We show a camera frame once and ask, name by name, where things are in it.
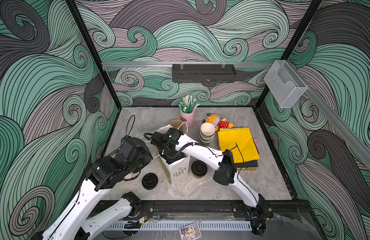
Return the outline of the white paper bag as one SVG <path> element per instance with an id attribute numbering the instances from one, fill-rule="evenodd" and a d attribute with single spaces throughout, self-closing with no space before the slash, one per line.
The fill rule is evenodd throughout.
<path id="1" fill-rule="evenodd" d="M 173 128 L 173 127 L 171 125 L 166 125 L 156 130 L 156 132 L 165 134 L 169 130 L 169 128 Z M 168 165 L 166 161 L 160 156 L 156 147 L 155 147 L 155 150 L 158 155 L 159 162 L 161 166 L 163 167 L 163 170 L 171 185 L 180 180 L 183 180 L 187 176 L 188 171 L 189 171 L 190 159 L 191 159 L 190 155 L 184 153 L 185 158 L 179 161 L 176 161 L 173 164 Z"/>

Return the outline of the black cup lid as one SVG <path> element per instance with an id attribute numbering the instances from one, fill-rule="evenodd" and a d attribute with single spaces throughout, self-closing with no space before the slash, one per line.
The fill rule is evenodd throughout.
<path id="1" fill-rule="evenodd" d="M 191 171 L 194 176 L 203 177 L 207 174 L 208 167 L 202 161 L 195 161 L 191 165 Z"/>

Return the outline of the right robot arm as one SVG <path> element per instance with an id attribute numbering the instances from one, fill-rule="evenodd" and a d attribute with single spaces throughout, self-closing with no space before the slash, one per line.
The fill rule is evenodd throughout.
<path id="1" fill-rule="evenodd" d="M 158 153 L 165 160 L 175 160 L 180 154 L 194 157 L 215 170 L 214 181 L 231 187 L 246 206 L 256 209 L 265 207 L 264 197 L 253 190 L 239 175 L 234 166 L 232 150 L 222 152 L 212 149 L 175 128 L 169 128 L 164 134 L 145 133 L 144 137 L 157 148 Z"/>

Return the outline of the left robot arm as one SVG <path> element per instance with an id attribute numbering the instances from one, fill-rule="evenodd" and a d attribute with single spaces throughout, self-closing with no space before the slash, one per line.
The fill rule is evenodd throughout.
<path id="1" fill-rule="evenodd" d="M 100 200 L 125 176 L 137 173 L 153 159 L 146 143 L 126 136 L 119 148 L 92 163 L 76 196 L 58 219 L 33 240 L 92 240 L 106 227 L 141 211 L 141 200 L 133 193 L 124 194 L 113 206 L 94 217 L 90 213 Z"/>

